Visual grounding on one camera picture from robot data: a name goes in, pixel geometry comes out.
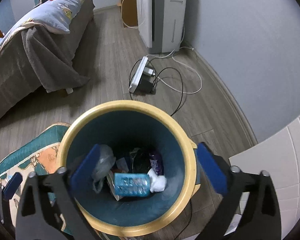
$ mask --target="bed cover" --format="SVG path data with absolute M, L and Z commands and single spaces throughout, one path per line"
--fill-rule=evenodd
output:
M 41 85 L 47 92 L 85 85 L 89 78 L 72 68 L 72 59 L 87 23 L 92 0 L 84 0 L 72 19 L 70 34 L 53 34 L 42 25 L 18 32 L 0 52 L 0 118 Z

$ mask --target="yellow rim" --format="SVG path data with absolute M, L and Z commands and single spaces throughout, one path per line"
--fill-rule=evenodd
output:
M 119 100 L 95 106 L 94 108 L 79 116 L 79 118 L 74 121 L 74 123 L 70 126 L 70 128 L 64 135 L 58 151 L 57 166 L 66 166 L 66 158 L 69 147 L 74 137 L 83 128 L 84 125 L 86 125 L 89 121 L 96 118 L 97 116 L 111 111 L 120 110 L 137 111 L 143 114 L 147 114 L 165 125 L 174 135 L 182 150 L 185 162 L 185 180 L 179 197 L 171 206 L 171 208 L 168 209 L 168 211 L 165 212 L 165 214 L 163 214 L 161 217 L 144 225 L 133 227 L 119 227 L 105 223 L 90 215 L 78 202 L 77 204 L 87 221 L 96 230 L 115 236 L 141 236 L 155 232 L 171 223 L 186 207 L 194 191 L 197 167 L 193 146 L 184 130 L 172 117 L 155 106 L 151 106 L 149 104 L 138 101 Z

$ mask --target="trash can handle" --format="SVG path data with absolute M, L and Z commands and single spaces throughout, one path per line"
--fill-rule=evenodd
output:
M 191 143 L 191 146 L 194 150 L 194 155 L 195 155 L 195 161 L 197 163 L 197 177 L 196 177 L 196 180 L 195 180 L 195 185 L 194 185 L 194 189 L 193 189 L 193 192 L 192 192 L 192 195 L 191 197 L 193 197 L 193 195 L 198 191 L 198 189 L 200 188 L 200 163 L 199 163 L 199 160 L 198 160 L 198 157 L 197 157 L 197 145 L 189 138 L 189 141 Z

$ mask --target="gray side panel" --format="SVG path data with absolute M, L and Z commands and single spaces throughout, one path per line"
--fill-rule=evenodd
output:
M 164 13 L 164 0 L 154 0 L 154 9 L 152 9 L 153 14 L 153 27 L 154 39 L 152 40 L 152 48 L 149 48 L 150 54 L 161 53 L 162 52 L 162 34 L 163 34 L 163 13 Z

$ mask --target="purple bottle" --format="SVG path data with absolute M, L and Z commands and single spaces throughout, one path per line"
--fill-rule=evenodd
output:
M 149 153 L 150 165 L 151 168 L 154 170 L 157 176 L 163 175 L 163 162 L 162 156 L 156 150 L 153 150 Z

